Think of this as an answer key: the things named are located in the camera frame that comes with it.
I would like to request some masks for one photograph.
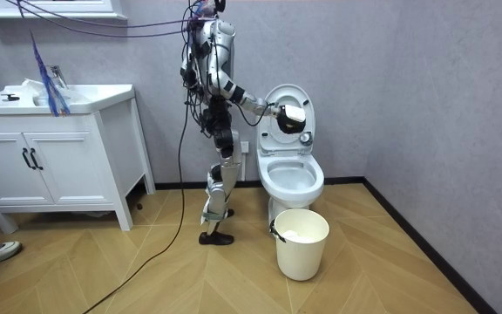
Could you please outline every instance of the wall outlet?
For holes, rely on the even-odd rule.
[[[244,154],[248,154],[249,153],[249,142],[248,141],[242,141],[241,143],[241,152],[244,153]]]

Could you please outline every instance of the faucet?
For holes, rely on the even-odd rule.
[[[63,77],[63,73],[61,72],[59,65],[47,65],[47,67],[50,68],[50,79],[53,81],[53,84],[63,89],[69,89],[69,86],[67,86],[67,83],[65,82],[65,78]]]

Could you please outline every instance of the bucket handle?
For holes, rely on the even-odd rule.
[[[283,236],[281,236],[278,231],[276,231],[276,228],[275,228],[275,219],[273,219],[271,222],[270,222],[270,233],[275,235],[277,238],[280,239],[280,241],[286,243],[286,239],[284,239]]]

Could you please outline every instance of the humanoid robot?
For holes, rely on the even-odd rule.
[[[187,24],[187,47],[180,71],[187,89],[186,105],[206,106],[196,114],[195,120],[201,131],[214,139],[220,157],[220,162],[212,165],[207,175],[208,200],[201,221],[207,221],[208,228],[200,234],[200,244],[228,245],[234,241],[232,235],[218,232],[220,222],[234,214],[227,204],[241,165],[240,137],[231,127],[229,108],[238,106],[240,110],[254,113],[259,119],[274,117],[284,133],[300,133],[306,122],[303,109],[268,104],[265,99],[256,98],[231,79],[235,28],[218,16],[225,5],[225,0],[204,0],[195,2],[189,8],[197,9],[192,10],[194,16]]]

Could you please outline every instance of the black baseboard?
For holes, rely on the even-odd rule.
[[[340,178],[325,178],[324,184],[350,184],[350,183],[363,183],[365,178],[362,176],[350,176],[350,177],[340,177]],[[179,182],[169,182],[169,183],[156,183],[157,190],[167,190],[167,189],[180,189],[181,185]],[[207,183],[205,181],[201,182],[183,182],[183,188],[194,189],[194,188],[206,188]],[[236,188],[262,188],[262,183],[260,180],[256,181],[237,181],[235,183]],[[139,184],[136,188],[143,188],[142,184]]]
[[[365,181],[365,177],[362,177],[362,176],[324,178],[325,185],[363,183],[364,181]]]
[[[497,312],[475,291],[465,279],[437,252],[431,244],[417,232],[412,225],[398,213],[397,209],[365,178],[363,185],[371,192],[376,200],[383,206],[389,215],[398,223],[404,232],[417,244],[417,246],[441,270],[473,308],[482,314],[497,314]]]

